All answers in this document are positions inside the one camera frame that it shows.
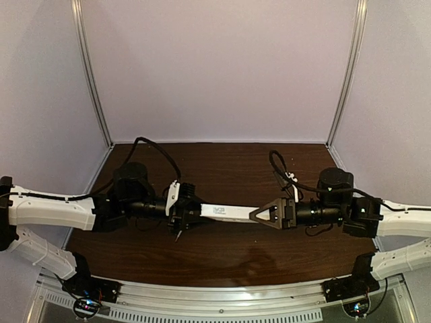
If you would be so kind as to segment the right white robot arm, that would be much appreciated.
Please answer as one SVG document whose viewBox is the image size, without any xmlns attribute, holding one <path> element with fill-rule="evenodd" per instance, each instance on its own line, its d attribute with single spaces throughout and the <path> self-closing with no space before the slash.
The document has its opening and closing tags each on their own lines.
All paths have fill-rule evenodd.
<svg viewBox="0 0 431 323">
<path fill-rule="evenodd" d="M 357 238 L 420 237 L 421 242 L 388 252 L 357 257 L 352 277 L 383 280 L 430 266 L 430 208 L 402 205 L 354 188 L 353 174 L 326 168 L 319 174 L 316 199 L 301 202 L 280 198 L 249 214 L 252 221 L 275 229 L 338 225 Z"/>
</svg>

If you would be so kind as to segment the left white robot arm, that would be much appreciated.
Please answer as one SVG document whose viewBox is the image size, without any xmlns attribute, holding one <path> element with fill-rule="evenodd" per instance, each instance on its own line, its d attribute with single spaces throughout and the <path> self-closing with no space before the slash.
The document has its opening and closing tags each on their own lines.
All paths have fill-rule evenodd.
<svg viewBox="0 0 431 323">
<path fill-rule="evenodd" d="M 168 221 L 174 231 L 185 228 L 185 218 L 198 219 L 203 201 L 195 186 L 175 180 L 158 196 L 149 183 L 147 168 L 127 163 L 113 172 L 107 192 L 71 196 L 26 190 L 1 178 L 1 249 L 17 252 L 32 264 L 58 276 L 64 284 L 89 287 L 94 282 L 84 256 L 60 250 L 28 230 L 25 224 L 58 225 L 106 233 L 127 226 L 132 217 Z"/>
</svg>

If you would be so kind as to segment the white remote control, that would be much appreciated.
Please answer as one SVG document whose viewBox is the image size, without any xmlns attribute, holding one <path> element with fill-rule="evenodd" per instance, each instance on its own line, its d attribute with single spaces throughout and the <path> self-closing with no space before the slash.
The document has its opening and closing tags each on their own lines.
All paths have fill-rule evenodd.
<svg viewBox="0 0 431 323">
<path fill-rule="evenodd" d="M 257 207 L 201 204 L 201 217 L 230 223 L 254 223 L 249 215 Z"/>
</svg>

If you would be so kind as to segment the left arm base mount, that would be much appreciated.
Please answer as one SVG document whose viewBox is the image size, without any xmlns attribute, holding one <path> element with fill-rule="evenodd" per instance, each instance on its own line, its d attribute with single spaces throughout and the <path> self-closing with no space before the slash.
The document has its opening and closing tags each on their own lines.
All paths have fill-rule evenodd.
<svg viewBox="0 0 431 323">
<path fill-rule="evenodd" d="M 59 279 L 62 290 L 73 299 L 72 310 L 78 320 L 87 322 L 98 314 L 108 315 L 117 302 L 121 284 L 97 277 Z"/>
</svg>

